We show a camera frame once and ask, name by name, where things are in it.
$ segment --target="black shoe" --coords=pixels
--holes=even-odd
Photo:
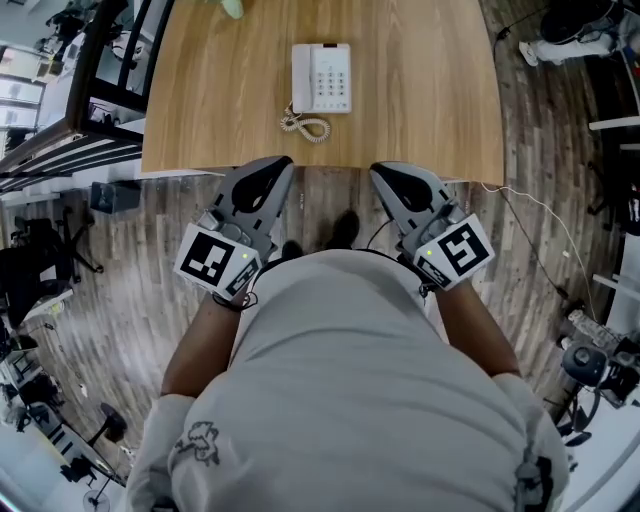
[[[289,240],[282,246],[283,260],[295,260],[296,258],[300,258],[302,256],[304,256],[304,252],[302,251],[302,247],[300,247],[300,244],[298,242]]]
[[[333,225],[333,237],[327,249],[351,249],[360,233],[360,219],[353,210],[344,212]]]

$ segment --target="telephone handset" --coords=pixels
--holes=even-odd
[[[291,53],[293,112],[351,112],[348,44],[296,44]]]

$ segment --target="person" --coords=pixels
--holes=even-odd
[[[471,284],[436,292],[444,343],[420,279],[350,250],[358,229],[347,212],[330,250],[288,242],[242,314],[203,300],[146,420],[127,511],[557,503],[561,438]]]

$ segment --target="wooden floor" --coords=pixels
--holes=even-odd
[[[481,3],[492,34],[538,6],[525,0]],[[517,53],[517,41],[533,37],[537,22],[532,18],[514,27],[497,48],[506,183],[531,193],[564,219],[589,276],[611,272],[618,236],[601,229],[602,219],[586,215],[597,191],[586,164],[602,158],[598,135],[587,128],[589,118],[595,117],[593,91],[581,61],[526,66]],[[198,291],[172,273],[173,258],[186,223],[208,204],[218,183],[215,176],[146,181],[138,210],[112,217],[96,214],[89,247],[105,273],[83,272],[83,282],[62,313],[25,326],[31,330],[44,321],[56,326],[57,334],[40,329],[33,335],[41,343],[44,366],[64,390],[64,415],[81,434],[89,436],[98,428],[102,421],[98,405],[107,401],[129,423],[123,444],[131,449],[139,445],[165,366],[199,302]],[[478,214],[497,253],[486,271],[474,278],[477,290],[511,340],[536,393],[561,401],[563,390],[570,387],[554,345],[562,300],[544,278],[500,195],[477,184],[453,188],[462,204]],[[559,223],[528,199],[508,196],[540,248],[550,277],[572,298],[587,299],[582,271]],[[59,215],[64,204],[79,214],[86,199],[87,193],[78,191],[55,204],[8,213]],[[347,207],[361,216],[359,245],[364,246],[386,220],[367,173],[301,168],[275,237],[299,240],[307,251],[317,249],[332,221]],[[373,247],[391,252],[394,244],[392,229],[385,228]],[[597,286],[591,290],[601,315],[606,292]],[[87,388],[87,398],[81,384]],[[103,443],[98,448],[115,464],[112,447]],[[119,472],[126,475],[128,470],[121,457]]]

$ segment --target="chair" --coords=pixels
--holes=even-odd
[[[49,219],[25,221],[16,218],[19,231],[11,238],[18,245],[0,251],[0,297],[4,297],[5,309],[11,327],[17,328],[36,303],[46,297],[55,297],[69,288],[71,279],[80,282],[74,262],[94,273],[102,273],[102,266],[92,266],[77,251],[77,244],[90,224],[85,222],[72,237],[68,215],[63,212],[58,225],[63,228],[63,239],[51,226]],[[43,279],[43,272],[55,268],[55,277]]]

